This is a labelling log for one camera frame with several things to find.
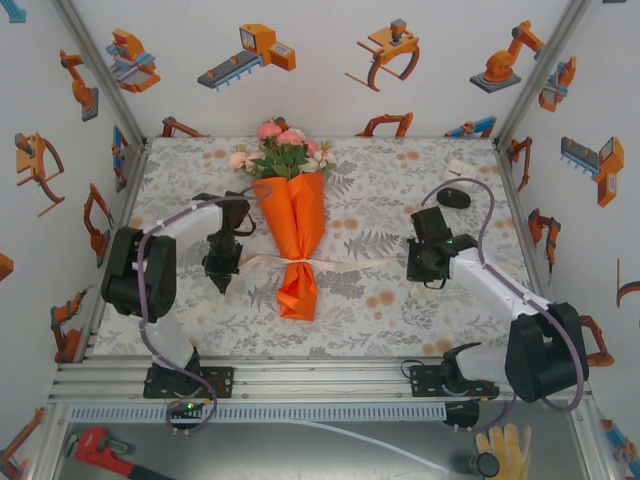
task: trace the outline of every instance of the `yellow glove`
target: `yellow glove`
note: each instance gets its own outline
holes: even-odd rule
[[[518,427],[509,423],[502,428],[493,427],[489,430],[489,438],[480,434],[476,436],[478,453],[491,453],[500,464],[500,473],[493,480],[527,480],[531,454],[531,427],[526,426],[522,448],[518,438]]]

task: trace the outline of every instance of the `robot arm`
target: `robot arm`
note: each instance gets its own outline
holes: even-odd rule
[[[218,197],[201,194],[195,200],[213,200]],[[197,357],[193,345],[188,341],[180,322],[172,311],[176,298],[176,260],[189,247],[205,238],[210,251],[203,259],[205,273],[216,284],[221,293],[231,281],[231,275],[238,273],[238,262],[242,246],[235,242],[235,235],[251,232],[236,232],[249,211],[249,202],[233,200],[223,206],[210,204],[195,209],[167,226],[160,224],[160,230],[151,236],[145,245],[144,268],[145,287],[149,321],[146,333],[154,348],[178,366],[185,369]],[[122,315],[142,317],[142,307],[138,294],[138,269],[136,258],[138,245],[144,232],[131,227],[123,227],[114,236],[109,264],[102,284],[102,296],[115,306]],[[171,368],[159,358],[154,362],[165,369]]]
[[[580,317],[568,303],[554,304],[513,280],[490,260],[483,261],[476,241],[469,235],[453,236],[439,207],[411,216],[417,240],[409,241],[407,279],[463,284],[495,317],[510,326],[507,347],[478,343],[445,353],[443,367],[447,387],[467,389],[469,381],[487,380],[510,385],[527,402],[534,402],[575,385],[573,357],[559,332],[541,310],[550,314],[567,332],[578,352],[584,372],[588,366]]]

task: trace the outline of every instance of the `patterned mat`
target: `patterned mat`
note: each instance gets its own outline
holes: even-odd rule
[[[200,242],[178,259],[174,309],[191,341],[205,355],[233,356],[412,356],[438,355],[452,345],[506,342],[499,323],[463,287],[449,282],[432,291],[405,280],[407,242],[414,236],[409,215],[440,183],[453,158],[474,165],[492,188],[496,210],[485,239],[486,252],[528,285],[514,222],[488,139],[334,139],[338,167],[325,179],[327,232],[314,258],[353,262],[389,258],[387,265],[348,273],[315,269],[319,298],[314,322],[283,320],[276,290],[284,267],[258,262],[233,279],[226,296],[204,275]],[[131,225],[146,227],[189,204],[200,192],[242,190],[251,179],[231,173],[227,159],[249,138],[159,138],[153,142]],[[468,190],[471,207],[443,208],[455,234],[477,235],[488,207],[479,187]],[[258,227],[240,239],[243,261],[277,249],[257,205]],[[147,354],[137,319],[107,306],[94,354]]]

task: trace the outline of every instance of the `white ribbon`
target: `white ribbon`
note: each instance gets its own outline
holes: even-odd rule
[[[370,258],[359,262],[329,262],[325,260],[316,260],[313,258],[290,260],[288,258],[278,257],[276,255],[256,255],[255,257],[247,260],[240,265],[240,276],[244,277],[251,270],[253,270],[259,263],[267,263],[270,265],[288,265],[290,263],[306,262],[309,265],[319,268],[321,270],[327,270],[330,272],[346,273],[353,272],[354,270],[364,270],[366,268],[380,267],[382,265],[388,265],[392,260],[396,260],[396,257],[381,257]]]

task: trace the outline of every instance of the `pink rose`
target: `pink rose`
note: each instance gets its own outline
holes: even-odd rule
[[[249,154],[247,152],[232,153],[229,157],[229,168],[231,168],[231,170],[235,172],[236,170],[242,168],[242,166],[247,161],[247,158],[249,158]]]
[[[292,130],[281,133],[276,138],[278,145],[302,145],[302,137]]]
[[[313,157],[313,155],[320,149],[318,144],[311,140],[310,138],[304,139],[304,144],[307,146],[307,150],[309,151],[309,156]]]
[[[275,123],[263,123],[258,129],[258,138],[264,140],[267,137],[277,137],[282,133],[282,129]]]

